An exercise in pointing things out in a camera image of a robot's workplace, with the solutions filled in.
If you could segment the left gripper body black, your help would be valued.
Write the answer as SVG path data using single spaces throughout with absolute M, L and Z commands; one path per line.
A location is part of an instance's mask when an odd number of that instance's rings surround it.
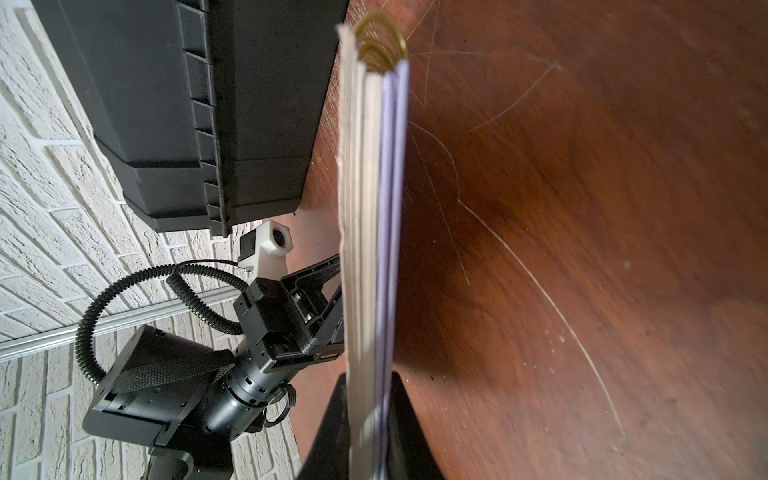
M 299 347 L 279 281 L 256 279 L 235 300 L 234 309 L 253 357 L 264 360 L 268 368 L 305 368 L 344 352 L 344 340 L 342 348 Z

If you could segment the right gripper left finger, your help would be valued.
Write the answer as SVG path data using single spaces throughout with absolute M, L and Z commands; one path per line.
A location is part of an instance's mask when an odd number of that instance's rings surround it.
M 350 428 L 346 375 L 335 384 L 328 406 L 298 480 L 349 478 Z

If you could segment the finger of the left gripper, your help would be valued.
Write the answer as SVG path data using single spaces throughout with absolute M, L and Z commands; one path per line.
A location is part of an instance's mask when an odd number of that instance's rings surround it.
M 323 293 L 325 285 L 339 276 L 340 270 L 340 256 L 336 254 L 280 279 L 300 348 L 343 347 L 341 286 L 336 288 L 330 298 Z

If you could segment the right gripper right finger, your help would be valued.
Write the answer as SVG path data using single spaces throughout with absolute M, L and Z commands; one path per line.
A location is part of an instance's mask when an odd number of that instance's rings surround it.
M 398 372 L 391 378 L 388 435 L 389 479 L 444 479 Z

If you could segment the purple calendar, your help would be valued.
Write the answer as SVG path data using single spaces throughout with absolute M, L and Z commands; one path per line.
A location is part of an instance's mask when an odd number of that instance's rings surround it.
M 400 29 L 382 10 L 336 31 L 348 476 L 391 479 L 390 391 L 410 63 Z

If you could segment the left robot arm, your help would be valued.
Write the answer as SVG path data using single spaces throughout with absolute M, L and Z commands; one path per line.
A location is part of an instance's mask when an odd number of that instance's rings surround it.
M 295 375 L 344 350 L 342 296 L 323 293 L 340 272 L 338 256 L 278 280 L 246 282 L 230 266 L 205 259 L 140 270 L 102 291 L 79 322 L 76 360 L 96 387 L 84 430 L 146 447 L 148 479 L 230 478 L 232 442 L 276 427 L 267 410 L 295 406 Z M 239 346 L 216 350 L 144 325 L 114 365 L 102 368 L 94 350 L 102 312 L 125 290 L 155 278 L 212 329 L 240 336 Z

